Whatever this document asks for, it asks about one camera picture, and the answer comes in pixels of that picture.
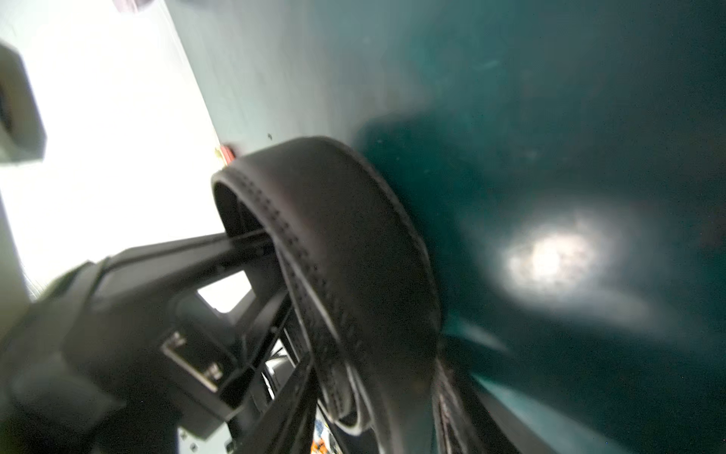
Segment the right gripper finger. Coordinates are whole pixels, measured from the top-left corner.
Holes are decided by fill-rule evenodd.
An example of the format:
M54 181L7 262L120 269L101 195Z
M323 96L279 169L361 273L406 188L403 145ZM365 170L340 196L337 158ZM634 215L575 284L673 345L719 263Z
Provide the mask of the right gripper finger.
M318 406L318 379L309 354L234 453L310 453Z

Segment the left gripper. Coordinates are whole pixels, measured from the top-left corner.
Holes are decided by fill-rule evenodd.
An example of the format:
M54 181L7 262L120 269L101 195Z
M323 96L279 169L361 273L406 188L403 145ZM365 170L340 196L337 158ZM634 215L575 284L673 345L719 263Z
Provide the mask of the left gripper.
M245 410L289 317L257 230L134 247L62 278L1 348L7 452L175 450Z

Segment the black belt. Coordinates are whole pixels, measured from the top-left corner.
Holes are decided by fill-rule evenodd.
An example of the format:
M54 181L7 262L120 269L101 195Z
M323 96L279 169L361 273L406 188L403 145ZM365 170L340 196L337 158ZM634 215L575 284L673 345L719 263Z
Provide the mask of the black belt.
M298 138L234 160L212 188L228 235L270 236L336 435L372 453L513 452L440 359L427 249L360 154Z

